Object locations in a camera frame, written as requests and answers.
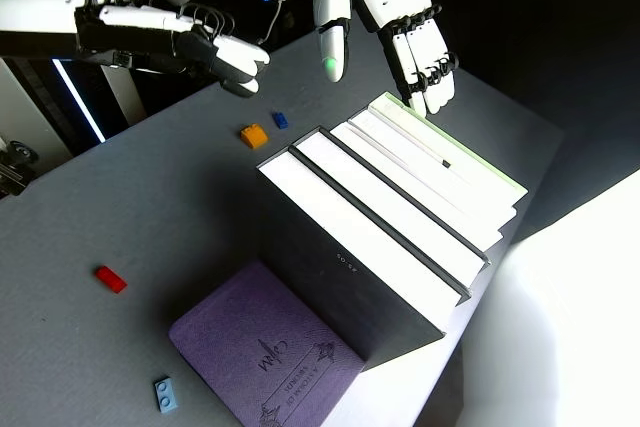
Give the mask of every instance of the blue lego brick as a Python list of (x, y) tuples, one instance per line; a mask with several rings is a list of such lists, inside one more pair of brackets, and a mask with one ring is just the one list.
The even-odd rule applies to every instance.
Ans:
[(171, 385), (171, 379), (169, 377), (160, 382), (156, 382), (155, 386), (160, 412), (166, 414), (178, 407), (178, 402), (176, 401), (175, 395), (173, 395), (173, 386)]
[(289, 122), (287, 122), (287, 118), (282, 112), (276, 112), (275, 114), (273, 114), (273, 120), (275, 120), (276, 125), (279, 129), (286, 129), (287, 127), (289, 127)]

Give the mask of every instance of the robotic arm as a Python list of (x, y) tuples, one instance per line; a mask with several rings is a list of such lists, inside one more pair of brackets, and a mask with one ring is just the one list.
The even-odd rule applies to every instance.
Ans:
[[(333, 82), (346, 68), (350, 4), (314, 0), (322, 61)], [(433, 20), (440, 7), (431, 0), (362, 0), (358, 10), (369, 30), (378, 32), (404, 101), (422, 116), (427, 109), (437, 113), (453, 98), (452, 71), (458, 66)]]
[(258, 91), (269, 63), (231, 34), (229, 15), (186, 4), (175, 13), (151, 0), (0, 0), (0, 56), (59, 58), (152, 72), (200, 70), (241, 96)]

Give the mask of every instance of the white light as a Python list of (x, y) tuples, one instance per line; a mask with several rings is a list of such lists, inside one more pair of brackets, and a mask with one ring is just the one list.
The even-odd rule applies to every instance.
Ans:
[(93, 117), (91, 117), (91, 114), (89, 113), (89, 109), (87, 109), (87, 106), (82, 100), (82, 97), (80, 97), (80, 94), (76, 89), (76, 86), (73, 85), (73, 82), (71, 82), (71, 79), (69, 78), (69, 75), (62, 67), (62, 64), (60, 63), (59, 60), (54, 60), (53, 65), (55, 65), (56, 69), (58, 69), (58, 73), (60, 74), (60, 77), (62, 77), (62, 80), (67, 85), (69, 92), (71, 92), (71, 95), (76, 100), (78, 107), (80, 107), (82, 114), (87, 119), (87, 122), (89, 122), (89, 125), (93, 129), (93, 132), (96, 134), (96, 137), (98, 137), (98, 140), (100, 141), (100, 143), (104, 142), (105, 141), (104, 135), (102, 135), (102, 132), (100, 132), (100, 129), (98, 128), (98, 124), (96, 124), (96, 121), (93, 120)]

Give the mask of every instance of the purple book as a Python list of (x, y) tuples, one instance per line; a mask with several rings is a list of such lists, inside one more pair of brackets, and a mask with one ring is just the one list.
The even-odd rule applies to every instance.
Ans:
[(314, 427), (364, 362), (254, 262), (181, 317), (171, 341), (246, 427)]

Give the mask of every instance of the gray table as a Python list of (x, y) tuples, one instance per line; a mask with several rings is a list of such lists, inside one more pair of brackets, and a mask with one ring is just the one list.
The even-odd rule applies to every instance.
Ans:
[[(338, 85), (324, 79), (315, 37), (305, 37), (273, 56), (255, 98), (207, 88), (0, 201), (3, 426), (236, 425), (167, 331), (255, 256), (254, 166), (316, 125), (331, 128), (395, 92), (377, 38), (356, 23), (350, 45)], [(560, 133), (465, 72), (456, 82), (456, 98), (435, 122), (530, 191), (490, 252), (497, 264)], [(286, 114), (288, 130), (275, 127), (273, 111)], [(271, 137), (257, 151), (238, 138), (253, 122)], [(129, 287), (119, 295), (104, 288), (92, 275), (100, 264)], [(446, 342), (363, 374), (327, 425), (411, 425), (495, 264)], [(180, 404), (168, 416), (153, 390), (165, 375)]]

